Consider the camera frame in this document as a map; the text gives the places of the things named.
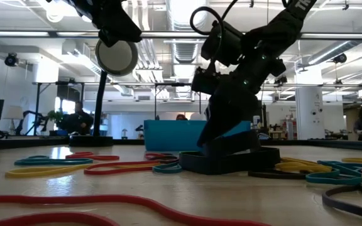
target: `person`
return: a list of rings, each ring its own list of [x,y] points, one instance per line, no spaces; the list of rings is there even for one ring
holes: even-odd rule
[[[183,115],[183,114],[178,114],[177,117],[175,118],[175,120],[188,120],[188,119],[186,118],[185,115]]]
[[[90,116],[88,113],[83,111],[83,103],[81,101],[77,101],[75,103],[75,114],[77,119],[76,121],[73,121],[77,125],[74,125],[75,127],[78,127],[78,132],[81,135],[90,134],[90,130],[93,124],[93,117]]]
[[[354,123],[353,131],[358,135],[358,140],[362,141],[362,108],[359,110],[358,119]]]

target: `white column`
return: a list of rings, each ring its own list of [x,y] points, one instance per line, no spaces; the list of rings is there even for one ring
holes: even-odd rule
[[[319,66],[312,66],[306,70],[296,73],[297,83],[322,84],[322,73]],[[298,139],[325,138],[322,88],[297,88],[295,104],[297,106]]]
[[[58,81],[58,71],[59,65],[53,60],[44,58],[37,64],[33,65],[33,73],[35,75],[34,82],[56,82]],[[43,90],[47,85],[42,85],[40,90]],[[34,99],[37,95],[37,85],[33,86]],[[38,105],[38,112],[43,116],[46,116],[47,113],[55,108],[55,98],[57,97],[57,86],[50,85],[47,87],[41,94]],[[32,109],[36,111],[36,100],[32,101]],[[34,116],[32,120],[29,120],[29,127],[32,126],[34,121]],[[48,122],[46,135],[48,135],[49,130],[53,130],[53,122]]]

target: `blue box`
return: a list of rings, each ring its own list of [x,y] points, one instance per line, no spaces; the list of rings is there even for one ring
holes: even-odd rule
[[[143,135],[147,151],[200,151],[197,141],[206,121],[145,120]],[[243,121],[225,134],[249,131],[251,123]]]

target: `ceiling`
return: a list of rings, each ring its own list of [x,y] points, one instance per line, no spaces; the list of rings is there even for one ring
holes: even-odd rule
[[[230,0],[210,0],[209,5],[213,7],[219,14],[226,9]],[[226,17],[226,21],[240,31],[249,31],[253,28],[264,26],[268,21],[272,20],[283,8],[281,0],[255,0],[254,8],[249,8],[250,1],[239,1],[232,8]],[[362,0],[349,0],[349,9],[344,11],[345,0],[318,0],[315,8],[320,6],[323,8],[319,11],[311,11],[307,16],[304,24],[303,32],[362,32]],[[148,21],[151,30],[164,31],[168,30],[166,5],[164,0],[149,0]],[[208,16],[204,30],[211,28],[211,21],[214,18]],[[46,11],[40,7],[37,0],[20,1],[20,0],[0,0],[0,30],[65,30],[80,31],[94,30],[91,23],[85,22],[76,14],[73,16],[64,16],[57,23],[52,23],[47,19]],[[155,48],[156,57],[163,68],[163,78],[173,76],[172,71],[172,49],[169,44],[163,42],[163,39],[154,39],[153,46]],[[79,63],[68,62],[66,54],[63,54],[62,39],[28,39],[28,38],[0,38],[0,46],[36,46],[42,51],[35,54],[43,53],[44,56],[52,57],[59,62],[60,77],[74,77],[80,81],[95,81],[96,75]],[[84,43],[91,47],[96,45],[97,40],[74,40],[77,46]],[[333,45],[335,41],[296,41],[281,58],[289,70],[285,73],[288,80],[294,81],[294,62],[300,62],[302,57],[310,57],[326,47]],[[341,78],[346,75],[355,75],[362,72],[362,44],[346,51],[348,60],[345,64],[335,65],[333,63],[322,63],[322,78],[326,83],[333,83],[336,77]],[[30,60],[31,63],[37,62],[37,57],[29,54],[19,54],[23,60]],[[196,65],[207,66],[207,61],[198,58]],[[233,70],[231,68],[221,68],[222,73]],[[362,83],[362,76],[348,80],[347,83]]]

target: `white disc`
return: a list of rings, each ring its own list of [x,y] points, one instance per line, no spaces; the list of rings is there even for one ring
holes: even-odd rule
[[[138,50],[135,43],[118,41],[109,48],[99,40],[96,45],[96,58],[100,67],[108,74],[124,76],[136,67]]]

